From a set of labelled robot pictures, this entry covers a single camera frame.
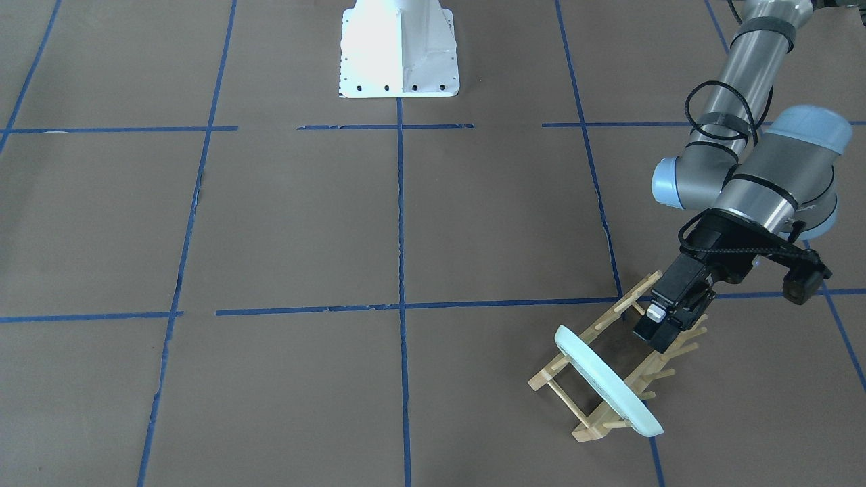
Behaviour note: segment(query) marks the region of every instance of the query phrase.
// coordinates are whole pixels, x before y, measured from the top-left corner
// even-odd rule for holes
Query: floor
[[[580,444],[526,381],[675,256],[650,175],[726,3],[447,0],[461,93],[405,101],[337,97],[351,6],[0,7],[0,486],[866,484],[857,9],[798,33],[769,116],[854,126],[828,287],[720,286],[666,432]]]

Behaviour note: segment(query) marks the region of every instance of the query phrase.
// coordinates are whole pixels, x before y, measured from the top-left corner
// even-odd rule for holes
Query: blue tape line
[[[97,315],[33,315],[33,316],[3,316],[0,323],[36,323],[40,321],[98,321],[98,320],[129,320],[132,318],[168,318],[171,312],[159,311],[153,313],[101,313]]]
[[[422,124],[422,125],[404,125],[403,130],[417,129],[439,129],[439,128],[475,128],[471,123],[438,123],[438,124]]]
[[[662,471],[662,459],[659,457],[658,454],[656,437],[649,438],[649,449],[652,450],[652,463],[656,466],[656,480],[658,481],[658,487],[665,487],[664,471]]]
[[[567,304],[602,304],[617,302],[618,297],[586,297],[565,299],[512,299],[504,301],[412,302],[407,309],[435,308],[500,308],[509,306],[555,306]]]
[[[866,295],[866,288],[832,289],[831,295]],[[781,291],[757,291],[748,293],[721,293],[716,299],[765,299],[782,297]],[[639,302],[649,302],[650,296],[641,296]],[[407,302],[406,309],[442,309],[442,308],[507,308],[517,306],[563,306],[582,304],[609,304],[619,300],[616,296],[576,297],[553,299],[511,299],[498,301],[439,301],[439,302]],[[304,306],[297,308],[239,308],[219,309],[217,316],[243,315],[299,315],[305,313],[340,313],[352,311],[389,311],[400,309],[399,303],[392,304],[352,304],[343,306]]]
[[[64,127],[64,128],[13,128],[9,133],[117,133],[117,132],[215,132],[236,131],[238,126],[217,127]]]
[[[574,91],[574,102],[578,106],[578,117],[580,118],[580,130],[584,135],[584,146],[586,148],[586,158],[590,163],[590,174],[592,175],[592,185],[595,186],[596,197],[598,198],[598,213],[601,216],[601,225],[604,227],[604,235],[607,238],[607,250],[611,255],[611,269],[613,270],[613,280],[617,285],[617,294],[623,295],[623,286],[619,282],[619,270],[617,269],[617,257],[613,252],[613,240],[611,239],[611,228],[607,224],[607,216],[604,213],[604,201],[601,196],[601,187],[598,185],[598,175],[596,174],[595,161],[592,157],[592,147],[590,146],[590,134],[586,130],[586,118],[584,117],[584,107],[580,102],[580,90],[578,89],[578,79],[574,74],[574,65],[572,64],[572,50],[568,47],[568,36],[565,34],[565,23],[562,20],[562,9],[559,6],[559,0],[554,0],[556,3],[556,16],[559,19],[559,33],[562,35],[562,47],[565,49],[565,60],[568,62],[568,73],[572,78],[572,90]]]
[[[725,39],[725,34],[721,31],[721,26],[719,25],[719,19],[715,16],[715,11],[713,10],[713,5],[709,4],[709,0],[704,0],[704,4],[707,5],[707,11],[709,12],[709,16],[713,18],[713,25],[715,25],[715,32],[719,35],[719,40],[721,41],[721,46],[725,48],[725,54],[731,54],[731,49],[727,46],[727,39]]]
[[[45,28],[45,34],[42,36],[42,42],[39,43],[39,49],[36,51],[36,57],[33,58],[33,63],[30,65],[30,71],[27,72],[27,77],[24,78],[24,84],[21,86],[21,91],[18,93],[18,99],[15,102],[15,107],[12,108],[12,114],[9,117],[9,122],[6,123],[6,132],[0,139],[0,153],[6,147],[6,140],[9,139],[9,130],[15,125],[15,119],[18,117],[18,112],[21,110],[21,105],[24,103],[24,95],[27,94],[27,88],[30,87],[30,82],[33,81],[33,74],[36,72],[36,66],[39,60],[42,59],[42,52],[45,51],[45,45],[48,43],[48,36],[51,35],[51,29],[54,28],[54,22],[57,18],[57,11],[60,9],[61,0],[55,2],[54,10],[51,12],[51,18],[48,20],[48,27]]]
[[[475,128],[471,123],[440,123],[421,125],[305,125],[297,130],[418,130],[418,129]]]
[[[153,394],[153,404],[151,406],[151,415],[147,424],[147,436],[145,438],[145,447],[141,453],[141,466],[139,467],[138,487],[144,487],[145,477],[147,474],[147,464],[151,455],[151,446],[153,444],[153,432],[157,423],[159,413],[159,401],[162,397],[163,385],[165,384],[165,369],[168,365],[169,342],[174,333],[174,323],[178,314],[178,304],[180,302],[180,291],[184,286],[184,271],[186,269],[186,259],[190,253],[190,242],[192,241],[192,229],[196,223],[196,209],[198,208],[198,194],[202,188],[202,175],[204,174],[204,166],[208,158],[208,150],[210,148],[211,128],[214,126],[214,119],[217,116],[217,103],[219,102],[220,87],[223,84],[223,72],[225,71],[226,58],[229,56],[229,42],[231,41],[231,30],[235,22],[235,12],[237,10],[237,0],[231,2],[231,12],[229,13],[229,25],[225,32],[225,41],[223,43],[223,55],[220,59],[219,70],[216,73],[216,83],[214,85],[214,95],[210,103],[210,117],[208,118],[208,130],[204,132],[204,143],[202,145],[202,157],[198,161],[198,173],[196,175],[196,185],[192,193],[192,203],[190,205],[190,217],[186,223],[186,233],[184,235],[184,248],[180,254],[180,264],[178,265],[178,282],[174,289],[174,296],[171,299],[171,313],[168,318],[168,325],[165,328],[165,341],[163,342],[162,360],[159,366],[159,385],[157,392]]]
[[[398,309],[398,304],[355,304],[349,306],[304,306],[298,308],[219,309],[217,316],[302,315],[306,313],[345,313],[348,311],[384,311]]]
[[[854,365],[857,378],[860,379],[860,386],[862,386],[863,390],[866,392],[866,376],[863,376],[863,368],[860,367],[860,360],[857,359],[854,347],[851,346],[848,332],[845,331],[845,325],[842,324],[842,318],[839,317],[839,313],[836,310],[836,304],[830,296],[831,292],[827,289],[827,284],[825,282],[821,283],[821,287],[824,289],[824,298],[827,300],[827,305],[830,306],[830,312],[833,314],[833,320],[836,321],[836,328],[838,328],[839,334],[842,336],[842,341],[845,343],[845,348],[848,350],[848,356],[851,358],[851,363]]]
[[[587,127],[690,127],[688,122],[586,122],[585,124],[573,122],[553,122],[541,124],[544,128],[577,128]]]
[[[397,130],[396,125],[305,125],[297,130]]]
[[[866,295],[866,288],[830,289],[830,295]]]
[[[754,293],[719,293],[716,299],[750,299],[761,297],[782,297],[781,291],[764,291]]]
[[[397,249],[399,265],[397,277],[400,294],[400,377],[403,392],[403,476],[405,487],[412,485],[412,455],[409,428],[409,358],[406,347],[406,253],[405,207],[403,184],[403,99],[397,98]]]

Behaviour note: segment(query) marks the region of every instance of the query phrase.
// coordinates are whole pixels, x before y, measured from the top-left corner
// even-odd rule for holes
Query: wooden rack base
[[[653,285],[661,278],[662,272],[658,270],[649,276],[646,276],[637,284],[637,286],[632,288],[625,296],[623,296],[622,299],[611,306],[604,314],[594,321],[590,327],[580,334],[580,339],[586,344],[591,343],[598,338],[598,336],[601,335],[602,332],[611,325],[611,323],[618,320],[629,308],[633,308],[637,313],[644,315],[645,311],[639,304],[637,304],[637,300],[647,291],[652,289]],[[670,347],[664,354],[659,354],[655,350],[652,351],[649,356],[640,363],[640,365],[638,365],[625,379],[623,379],[623,382],[625,382],[625,384],[635,394],[637,394],[640,399],[648,400],[655,398],[656,394],[652,391],[647,391],[646,388],[653,380],[659,380],[674,375],[675,370],[673,368],[665,368],[670,360],[698,348],[697,343],[686,345],[686,342],[707,332],[707,329],[702,326],[702,323],[706,319],[707,315],[701,316],[695,326],[689,331],[681,333],[676,340],[671,343]],[[572,398],[563,391],[562,387],[557,384],[556,380],[554,380],[557,374],[565,370],[566,366],[570,363],[569,357],[566,357],[563,354],[558,354],[529,380],[529,386],[534,391],[538,391],[544,385],[548,385],[556,395],[562,399],[565,405],[568,406],[568,409],[577,416],[580,425],[572,432],[572,436],[577,441],[591,441],[593,439],[603,438],[611,431],[611,429],[630,427],[629,422],[623,421],[617,412],[604,401],[602,401],[602,403],[589,414],[580,410],[574,400],[572,400]]]

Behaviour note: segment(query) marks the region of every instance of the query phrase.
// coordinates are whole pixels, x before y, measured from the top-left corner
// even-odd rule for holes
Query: light blue plate
[[[659,425],[647,406],[580,337],[559,325],[556,330],[556,346],[571,359],[574,368],[578,369],[598,395],[611,405],[620,417],[631,422],[631,427],[636,432],[646,437],[664,433],[662,425]]]

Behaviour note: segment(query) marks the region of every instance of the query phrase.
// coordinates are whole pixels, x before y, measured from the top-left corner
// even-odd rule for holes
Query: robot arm
[[[797,304],[832,274],[817,252],[793,242],[817,237],[835,221],[833,162],[850,140],[848,121],[820,107],[791,107],[740,163],[749,137],[755,141],[760,126],[752,108],[767,104],[797,29],[815,6],[830,5],[746,0],[745,20],[719,80],[695,89],[715,85],[697,120],[688,113],[687,102],[694,129],[682,156],[663,159],[656,168],[657,201],[702,211],[680,231],[680,256],[653,288],[647,315],[635,327],[659,352],[694,326],[715,298],[717,282],[742,282],[757,256],[789,269],[783,292]]]

